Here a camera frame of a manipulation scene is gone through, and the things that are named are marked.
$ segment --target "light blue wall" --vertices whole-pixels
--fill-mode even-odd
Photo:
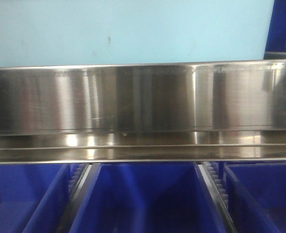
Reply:
[[[273,0],[0,0],[0,67],[263,57]]]

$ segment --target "metal surface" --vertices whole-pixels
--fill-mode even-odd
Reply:
[[[0,163],[286,159],[286,60],[0,68]]]

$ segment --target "scratch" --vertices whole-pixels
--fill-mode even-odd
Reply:
[[[105,119],[105,118],[112,118],[113,116],[105,116],[105,117],[98,117],[98,118],[92,118],[91,120],[99,120],[99,119]]]

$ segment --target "blue bin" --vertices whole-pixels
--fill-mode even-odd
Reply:
[[[266,51],[286,52],[286,0],[275,0]]]
[[[230,165],[225,173],[239,233],[286,233],[286,164]]]
[[[101,164],[70,233],[225,233],[194,163]]]
[[[69,202],[70,165],[0,165],[0,233],[53,233]]]

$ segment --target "stainless steel shelf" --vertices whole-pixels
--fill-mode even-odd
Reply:
[[[286,60],[0,68],[0,163],[286,159]]]

